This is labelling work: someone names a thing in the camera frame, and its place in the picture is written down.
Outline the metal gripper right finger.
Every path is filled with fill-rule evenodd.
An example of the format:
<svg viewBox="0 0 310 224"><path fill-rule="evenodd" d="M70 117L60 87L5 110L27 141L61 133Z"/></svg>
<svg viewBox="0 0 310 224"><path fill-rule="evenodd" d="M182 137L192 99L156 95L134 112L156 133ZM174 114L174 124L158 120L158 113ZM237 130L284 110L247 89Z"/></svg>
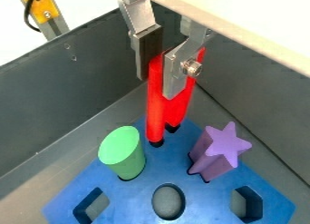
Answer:
<svg viewBox="0 0 310 224"><path fill-rule="evenodd" d="M186 40L162 56L162 96L170 100L184 89L186 77L196 77L200 64L194 57L211 37L207 26L181 16L180 33Z"/></svg>

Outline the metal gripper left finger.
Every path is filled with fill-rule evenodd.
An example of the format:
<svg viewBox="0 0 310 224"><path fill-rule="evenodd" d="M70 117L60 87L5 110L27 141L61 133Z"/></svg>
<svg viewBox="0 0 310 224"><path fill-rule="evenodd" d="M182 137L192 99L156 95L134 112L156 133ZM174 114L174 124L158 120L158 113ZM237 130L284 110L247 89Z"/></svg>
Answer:
<svg viewBox="0 0 310 224"><path fill-rule="evenodd" d="M156 24L149 0L117 0L134 50L136 77L148 79L148 62L161 52L162 28Z"/></svg>

